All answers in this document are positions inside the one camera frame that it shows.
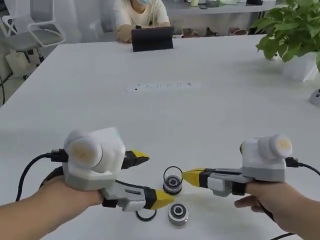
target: table surface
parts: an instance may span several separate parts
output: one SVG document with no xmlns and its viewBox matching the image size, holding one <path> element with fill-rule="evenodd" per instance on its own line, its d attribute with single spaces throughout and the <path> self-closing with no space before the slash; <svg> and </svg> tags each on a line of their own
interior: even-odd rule
<svg viewBox="0 0 320 240">
<path fill-rule="evenodd" d="M 283 79 L 280 65 L 257 53 L 259 39 L 174 39 L 174 49 L 137 53 L 117 42 L 58 46 L 0 109 L 0 204 L 15 199 L 29 161 L 62 147 L 73 129 L 118 127 L 127 149 L 151 157 L 122 171 L 120 180 L 152 188 L 162 187 L 171 165 L 238 168 L 245 138 L 278 133 L 291 138 L 295 157 L 320 169 L 320 109 L 308 102 L 315 83 Z M 126 92 L 131 84 L 189 81 L 201 89 Z M 57 166 L 46 160 L 34 165 L 22 197 Z M 287 179 L 320 199 L 319 178 L 309 170 L 288 169 Z M 170 225 L 166 207 L 145 223 L 134 213 L 95 206 L 44 239 L 269 240 L 282 234 L 266 216 L 234 208 L 235 199 L 184 183 L 177 200 L 190 215 L 182 229 Z"/>
</svg>

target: hand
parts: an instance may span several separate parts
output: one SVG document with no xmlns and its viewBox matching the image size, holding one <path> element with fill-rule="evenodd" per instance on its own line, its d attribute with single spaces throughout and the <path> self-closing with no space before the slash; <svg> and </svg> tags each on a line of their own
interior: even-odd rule
<svg viewBox="0 0 320 240">
<path fill-rule="evenodd" d="M 287 183 L 248 183 L 244 197 L 234 203 L 237 208 L 251 207 L 256 213 L 263 213 L 259 202 L 270 211 L 279 227 L 289 233 L 297 233 L 300 216 L 308 198 Z"/>
<path fill-rule="evenodd" d="M 55 227 L 74 219 L 88 207 L 100 205 L 103 197 L 98 191 L 79 191 L 65 184 L 64 176 L 55 177 L 46 182 L 33 196 L 39 204 L 45 204 L 58 214 Z"/>
</svg>

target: yellow label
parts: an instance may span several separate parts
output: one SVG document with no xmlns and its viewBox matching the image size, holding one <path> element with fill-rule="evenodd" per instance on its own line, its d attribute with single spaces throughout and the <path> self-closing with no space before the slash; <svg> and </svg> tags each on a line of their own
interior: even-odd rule
<svg viewBox="0 0 320 240">
<path fill-rule="evenodd" d="M 93 159 L 94 152 L 92 149 L 88 148 L 86 145 L 81 143 L 76 143 L 71 148 L 71 155 L 84 163 L 90 163 Z"/>
<path fill-rule="evenodd" d="M 278 149 L 290 150 L 292 148 L 291 142 L 288 139 L 279 139 L 276 144 Z"/>
</svg>

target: potted plant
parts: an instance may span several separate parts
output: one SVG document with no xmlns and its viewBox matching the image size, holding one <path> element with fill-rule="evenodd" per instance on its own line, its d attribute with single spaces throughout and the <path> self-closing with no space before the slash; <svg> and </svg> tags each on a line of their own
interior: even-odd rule
<svg viewBox="0 0 320 240">
<path fill-rule="evenodd" d="M 320 70 L 319 0 L 286 0 L 286 6 L 271 9 L 252 27 L 256 33 L 265 30 L 256 47 L 268 60 L 278 54 L 284 75 L 304 81 Z"/>
</svg>

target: face mask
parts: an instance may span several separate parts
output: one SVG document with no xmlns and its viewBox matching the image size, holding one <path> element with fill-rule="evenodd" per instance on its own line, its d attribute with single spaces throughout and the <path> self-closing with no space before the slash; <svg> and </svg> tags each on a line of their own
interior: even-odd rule
<svg viewBox="0 0 320 240">
<path fill-rule="evenodd" d="M 150 0 L 137 0 L 139 4 L 145 6 L 150 3 Z"/>
</svg>

